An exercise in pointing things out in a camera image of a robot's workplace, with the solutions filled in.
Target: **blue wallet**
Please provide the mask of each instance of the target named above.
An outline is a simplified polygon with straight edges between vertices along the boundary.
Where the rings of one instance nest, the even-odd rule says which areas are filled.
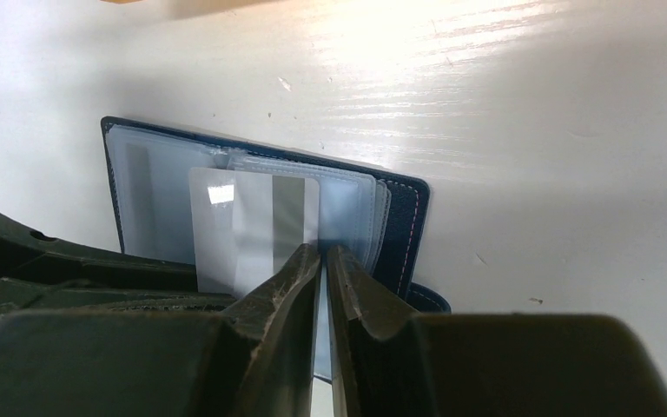
[[[386,216],[386,229],[384,239],[381,243],[379,260],[374,264],[373,278],[395,293],[411,306],[423,312],[450,312],[448,302],[432,290],[419,284],[412,283],[413,267],[418,255],[420,238],[428,209],[430,189],[428,184],[418,178],[405,175],[397,175],[379,169],[362,167],[351,163],[339,162],[320,156],[311,156],[300,152],[273,148],[270,146],[237,141],[217,136],[197,134],[179,129],[171,129],[150,123],[138,122],[120,117],[107,116],[101,120],[104,147],[106,149],[106,161],[109,169],[109,185],[114,203],[116,216],[116,227],[118,229],[119,242],[122,252],[127,253],[125,234],[122,227],[122,214],[117,196],[116,175],[114,165],[109,152],[107,140],[109,132],[115,128],[133,129],[151,132],[161,136],[163,140],[170,139],[184,143],[183,146],[197,146],[198,155],[203,161],[213,161],[214,149],[229,148],[241,149],[251,156],[262,156],[285,160],[290,162],[302,162],[306,164],[345,169],[372,175],[376,180],[386,184],[387,190],[392,198],[389,211]],[[173,198],[173,189],[163,190],[166,198]],[[190,227],[190,219],[181,219],[177,222],[178,229]]]

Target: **dark blue leather cover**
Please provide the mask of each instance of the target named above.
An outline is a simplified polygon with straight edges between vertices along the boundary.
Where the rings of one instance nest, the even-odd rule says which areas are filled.
[[[420,237],[423,234],[426,211],[428,210],[428,200],[431,194],[428,184],[423,180],[405,175],[397,175],[379,169],[339,162],[319,156],[306,155],[290,150],[273,148],[250,142],[236,141],[217,136],[197,134],[112,116],[104,117],[101,120],[104,144],[106,134],[113,126],[144,129],[164,135],[177,136],[193,142],[224,148],[244,149],[252,155],[363,172],[374,176],[374,178],[378,180],[385,181],[387,187],[393,194],[393,199],[390,203],[390,212],[387,217],[385,240],[382,243],[380,258],[374,268],[373,277],[403,300],[409,301],[409,299],[422,299],[419,295],[411,295],[411,280],[413,278],[415,259],[418,256]],[[116,205],[116,186],[113,180],[114,176],[108,149],[106,151],[106,161],[109,166],[109,183],[111,186],[111,196],[114,201],[116,226],[119,231],[119,242],[122,245],[123,252],[122,224],[121,219],[119,218],[118,207]],[[448,303],[442,297],[438,296],[438,298],[440,299],[440,304],[445,306],[445,308],[448,308]],[[428,303],[421,302],[419,305],[427,306]]]

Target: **screw hole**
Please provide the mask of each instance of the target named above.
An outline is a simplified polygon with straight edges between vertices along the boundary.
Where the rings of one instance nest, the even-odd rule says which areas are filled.
[[[43,242],[54,242],[57,240],[56,237],[45,236],[44,233],[40,232],[39,230],[30,231],[30,236],[34,237],[38,241],[43,241]]]

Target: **wallet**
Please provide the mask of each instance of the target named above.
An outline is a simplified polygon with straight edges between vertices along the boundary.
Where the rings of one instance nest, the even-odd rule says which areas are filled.
[[[265,158],[278,161],[276,163],[300,162],[321,169],[352,171],[374,177],[378,184],[386,187],[389,199],[387,205],[378,206],[384,207],[381,209],[386,210],[386,215],[383,217],[385,224],[381,230],[380,245],[377,247],[379,257],[370,269],[372,277],[419,311],[451,311],[443,297],[429,288],[412,282],[413,268],[430,198],[430,189],[423,180],[322,156],[120,117],[104,117],[101,120],[101,128],[116,227],[123,253],[155,259],[162,259],[164,255],[170,254],[171,259],[164,260],[194,263],[187,167],[218,168],[219,164],[224,164],[225,167],[228,156],[222,155],[219,149],[236,149],[253,159]],[[126,152],[126,149],[117,150],[115,144],[111,142],[109,133],[112,129],[137,132],[137,141],[145,140],[140,137],[142,133],[150,133],[151,136],[161,140],[158,141],[156,148],[138,146],[136,152],[132,150],[130,155],[124,155],[120,153]],[[154,188],[133,188],[122,184],[122,179],[127,174],[123,165],[126,165],[126,161],[132,161],[132,158],[135,159],[132,163],[139,167],[143,164],[149,165],[148,161],[155,161],[152,168],[145,167],[146,169],[139,175],[139,181],[154,182],[152,185]],[[177,185],[183,182],[186,184],[185,189]],[[123,207],[120,202],[126,198],[120,198],[121,193],[136,193],[131,197],[134,201],[154,205],[155,211],[149,213],[145,210],[145,203],[136,204],[131,208]],[[166,233],[153,234],[151,230],[141,227],[148,222],[166,222],[162,228]]]

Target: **white wooden surface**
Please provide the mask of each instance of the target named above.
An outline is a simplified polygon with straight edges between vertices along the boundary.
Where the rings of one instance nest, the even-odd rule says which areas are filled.
[[[104,115],[425,178],[415,281],[614,314],[667,381],[667,2],[1,0],[0,210],[117,249]]]

